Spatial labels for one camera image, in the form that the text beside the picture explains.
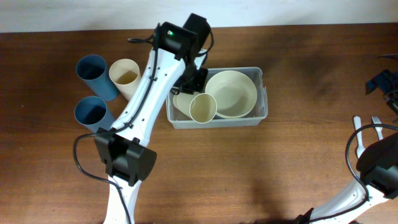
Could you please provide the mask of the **cream cup front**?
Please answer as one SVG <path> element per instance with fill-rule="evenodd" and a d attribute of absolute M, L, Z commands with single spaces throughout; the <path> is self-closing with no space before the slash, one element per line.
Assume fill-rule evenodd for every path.
<path fill-rule="evenodd" d="M 217 103 L 213 96 L 207 93 L 180 93 L 173 97 L 173 105 L 194 122 L 204 124 L 210 122 L 216 115 Z"/>

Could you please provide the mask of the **cream cup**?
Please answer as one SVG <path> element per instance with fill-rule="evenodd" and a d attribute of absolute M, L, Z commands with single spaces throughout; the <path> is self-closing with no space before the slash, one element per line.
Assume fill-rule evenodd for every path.
<path fill-rule="evenodd" d="M 213 96 L 207 93 L 180 93 L 173 97 L 173 105 L 194 122 L 204 124 L 210 122 L 216 115 L 217 103 Z"/>
<path fill-rule="evenodd" d="M 112 64 L 109 77 L 123 97 L 129 101 L 139 86 L 141 73 L 135 61 L 124 58 Z"/>

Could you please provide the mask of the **cream bowl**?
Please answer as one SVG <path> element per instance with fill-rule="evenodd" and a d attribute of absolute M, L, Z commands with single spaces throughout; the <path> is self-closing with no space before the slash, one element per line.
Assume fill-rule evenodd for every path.
<path fill-rule="evenodd" d="M 236 119 L 236 118 L 243 118 L 249 115 L 253 111 L 254 107 L 251 109 L 249 108 L 238 108 L 238 107 L 230 107 L 230 108 L 223 108 L 218 109 L 216 114 L 226 118 L 226 119 Z"/>
<path fill-rule="evenodd" d="M 205 93 L 214 97 L 217 110 L 230 107 L 251 109 L 257 101 L 254 82 L 247 75 L 233 70 L 213 75 L 206 84 Z"/>

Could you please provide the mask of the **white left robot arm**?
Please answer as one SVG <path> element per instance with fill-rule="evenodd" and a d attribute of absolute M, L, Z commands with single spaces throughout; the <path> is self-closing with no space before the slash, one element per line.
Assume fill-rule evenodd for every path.
<path fill-rule="evenodd" d="M 148 39 L 152 50 L 135 94 L 110 130 L 94 138 L 110 186 L 105 223 L 133 223 L 140 184 L 157 158 L 147 147 L 156 118 L 169 94 L 202 91 L 209 52 L 203 45 L 212 37 L 207 20 L 190 14 L 182 27 L 165 22 Z"/>

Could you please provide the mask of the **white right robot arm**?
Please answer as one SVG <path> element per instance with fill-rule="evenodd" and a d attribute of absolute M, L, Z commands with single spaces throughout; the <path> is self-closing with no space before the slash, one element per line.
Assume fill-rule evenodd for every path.
<path fill-rule="evenodd" d="M 351 223 L 366 210 L 397 197 L 397 133 L 383 137 L 366 149 L 356 150 L 356 168 L 352 168 L 349 150 L 353 139 L 361 141 L 360 132 L 369 128 L 397 131 L 396 126 L 376 123 L 360 126 L 354 117 L 355 132 L 349 137 L 345 149 L 345 160 L 353 181 L 328 203 L 311 208 L 299 215 L 294 223 Z"/>

